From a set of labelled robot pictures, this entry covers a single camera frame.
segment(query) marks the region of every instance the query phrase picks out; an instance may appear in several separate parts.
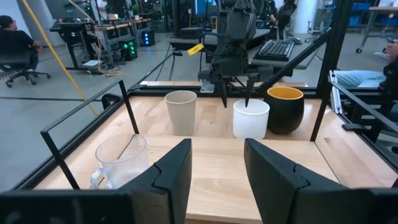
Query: gray floor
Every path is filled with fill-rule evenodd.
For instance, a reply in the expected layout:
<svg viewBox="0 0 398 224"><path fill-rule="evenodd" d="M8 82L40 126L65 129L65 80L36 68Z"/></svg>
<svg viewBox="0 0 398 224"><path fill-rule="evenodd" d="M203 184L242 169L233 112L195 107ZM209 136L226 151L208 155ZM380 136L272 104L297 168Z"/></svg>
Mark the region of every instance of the gray floor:
<svg viewBox="0 0 398 224"><path fill-rule="evenodd" d="M89 98L115 80L123 79L129 87L151 71L154 66L165 57L168 43L164 41L167 34L157 34L157 43L152 47L139 49L139 58L122 66L122 75L113 78L105 76L92 77L85 73L71 72L73 78ZM373 55L386 45L383 39L369 39L363 53L355 53L362 36L348 34L341 53L338 68L341 70L381 70L387 63L384 59ZM323 58L325 46L321 47L317 55ZM57 52L66 66L71 60L64 46L57 47ZM197 81L199 69L199 54L177 58L172 80ZM23 78L15 81L13 88L7 88L5 80L0 81L0 96L31 97L31 98L75 98L81 96L73 87L71 81L62 72L60 65L52 57L51 52L41 56L38 70L49 72L52 78L41 78L36 86L30 85ZM159 80L169 79L171 68L169 60L160 74ZM315 58L306 70L295 70L294 76L285 78L287 82L305 82L309 86L317 84L322 61ZM157 72L149 80L155 80ZM40 136L40 130L55 121L79 102L70 101L28 101L28 100L0 100L0 190L7 190L36 168L48 156L50 151ZM101 111L100 103L93 103L96 111ZM58 146L64 144L84 125L94 118L90 110L85 109L56 127L51 135Z"/></svg>

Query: keyboard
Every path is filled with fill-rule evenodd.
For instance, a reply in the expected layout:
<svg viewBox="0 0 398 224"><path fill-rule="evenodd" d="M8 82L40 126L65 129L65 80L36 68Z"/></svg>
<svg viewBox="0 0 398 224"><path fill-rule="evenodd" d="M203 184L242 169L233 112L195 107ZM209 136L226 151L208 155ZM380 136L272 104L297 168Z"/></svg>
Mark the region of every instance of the keyboard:
<svg viewBox="0 0 398 224"><path fill-rule="evenodd" d="M254 59L287 62L293 47L293 40L269 40L260 48Z"/></svg>

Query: jeans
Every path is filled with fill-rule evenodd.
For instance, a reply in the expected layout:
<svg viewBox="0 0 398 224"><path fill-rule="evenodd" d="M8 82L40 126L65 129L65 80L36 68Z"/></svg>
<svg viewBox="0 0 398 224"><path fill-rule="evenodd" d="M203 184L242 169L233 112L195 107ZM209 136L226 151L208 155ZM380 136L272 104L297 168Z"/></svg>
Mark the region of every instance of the jeans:
<svg viewBox="0 0 398 224"><path fill-rule="evenodd" d="M37 52L30 53L30 64L31 64L31 69L36 70L37 65L39 64L39 53Z"/></svg>
<svg viewBox="0 0 398 224"><path fill-rule="evenodd" d="M377 88L380 82L386 80L382 72L353 70L353 71L335 71L337 83L343 87L362 87ZM398 105L392 107L389 119L398 122Z"/></svg>

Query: black pot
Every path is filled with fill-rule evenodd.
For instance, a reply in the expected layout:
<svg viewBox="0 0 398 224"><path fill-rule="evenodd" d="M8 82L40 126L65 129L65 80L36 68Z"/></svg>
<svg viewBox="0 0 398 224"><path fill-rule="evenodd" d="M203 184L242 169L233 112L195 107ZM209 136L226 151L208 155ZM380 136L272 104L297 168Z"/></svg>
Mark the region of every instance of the black pot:
<svg viewBox="0 0 398 224"><path fill-rule="evenodd" d="M299 128L304 116L304 94L287 86L269 88L264 101L270 107L268 129L275 134L290 134Z"/></svg>

